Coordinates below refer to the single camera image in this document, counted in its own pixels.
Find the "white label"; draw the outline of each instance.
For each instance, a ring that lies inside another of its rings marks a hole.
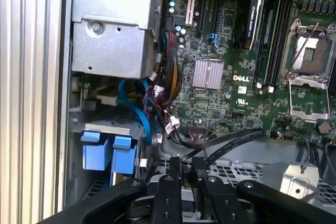
[[[246,92],[247,92],[247,87],[244,87],[244,86],[238,87],[238,94],[246,94]]]
[[[174,128],[170,125],[170,123],[167,124],[165,128],[168,135],[174,130]]]
[[[237,99],[236,103],[238,105],[248,105],[248,102],[245,99]]]
[[[156,138],[158,139],[158,143],[159,143],[159,144],[162,144],[162,138],[163,138],[163,135],[160,134],[160,133],[158,133],[158,134],[156,134]]]
[[[242,81],[242,82],[250,82],[247,76],[236,76],[233,75],[233,80],[234,81]]]
[[[174,116],[170,117],[170,123],[167,124],[167,126],[165,127],[167,134],[169,135],[172,131],[175,130],[175,128],[177,129],[178,127],[180,127],[180,122],[178,119],[176,119]]]

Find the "white connector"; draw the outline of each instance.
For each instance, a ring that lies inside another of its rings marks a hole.
[[[158,97],[164,90],[164,87],[155,85],[154,86],[154,97]]]
[[[150,76],[148,76],[148,79],[150,79],[151,81],[154,81],[157,78],[157,73],[155,73],[154,71],[151,73]]]

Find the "screw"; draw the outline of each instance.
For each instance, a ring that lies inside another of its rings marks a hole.
[[[140,186],[140,182],[138,182],[138,181],[134,181],[134,182],[131,184],[131,186]]]
[[[253,184],[250,183],[250,182],[245,182],[245,183],[244,183],[244,186],[246,186],[247,188],[252,188],[252,187],[253,187]]]
[[[209,177],[208,180],[210,182],[216,182],[217,181],[217,178],[216,177]]]
[[[99,33],[101,30],[101,25],[99,23],[93,23],[92,24],[92,31],[95,33]]]

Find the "metal sheet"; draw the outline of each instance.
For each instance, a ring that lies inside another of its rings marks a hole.
[[[61,0],[0,0],[0,223],[54,214]]]
[[[148,76],[155,64],[161,6],[162,0],[73,0],[72,70]]]

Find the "wire bundle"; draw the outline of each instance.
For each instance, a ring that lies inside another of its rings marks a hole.
[[[177,37],[172,31],[166,31],[163,36],[163,45],[166,55],[166,68],[163,72],[165,76],[164,92],[156,99],[156,102],[161,106],[167,106],[178,96],[181,90],[182,77],[178,63]]]

